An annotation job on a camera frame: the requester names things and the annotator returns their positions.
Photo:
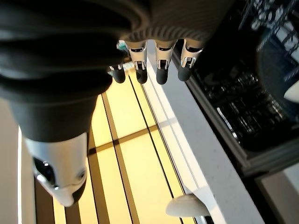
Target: white object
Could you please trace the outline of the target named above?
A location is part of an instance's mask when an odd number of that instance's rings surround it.
[[[285,92],[284,98],[299,104],[299,81]]]
[[[194,194],[174,198],[167,205],[166,214],[176,217],[210,216],[205,204]]]

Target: robotic hand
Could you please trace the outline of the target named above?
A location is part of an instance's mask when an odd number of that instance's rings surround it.
[[[143,84],[146,41],[155,40],[157,82],[164,84],[175,43],[184,39],[178,78],[186,81],[233,2],[0,2],[0,96],[20,125],[37,180],[62,205],[84,191],[91,117],[112,82],[107,67],[117,82],[125,79],[117,41],[126,42]]]

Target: black fingertip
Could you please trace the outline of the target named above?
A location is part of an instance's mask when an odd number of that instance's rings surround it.
[[[178,79],[182,82],[187,81],[191,76],[191,71],[187,67],[179,67],[178,69]]]
[[[145,70],[142,70],[142,69],[136,70],[136,77],[137,77],[137,81],[140,84],[146,83],[146,81],[148,80],[147,70],[146,69]]]
[[[168,69],[158,69],[157,68],[157,83],[163,85],[166,83],[168,77]]]
[[[112,71],[112,76],[117,83],[123,83],[126,80],[124,69]]]

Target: wall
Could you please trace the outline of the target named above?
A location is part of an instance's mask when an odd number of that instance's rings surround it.
[[[2,223],[16,224],[18,126],[7,102],[0,98],[0,217]]]

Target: white countertop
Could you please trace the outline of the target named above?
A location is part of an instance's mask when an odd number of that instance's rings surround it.
[[[157,84],[153,41],[148,41],[147,69],[143,86],[185,190],[205,203],[215,224],[264,223],[174,63],[167,83]]]

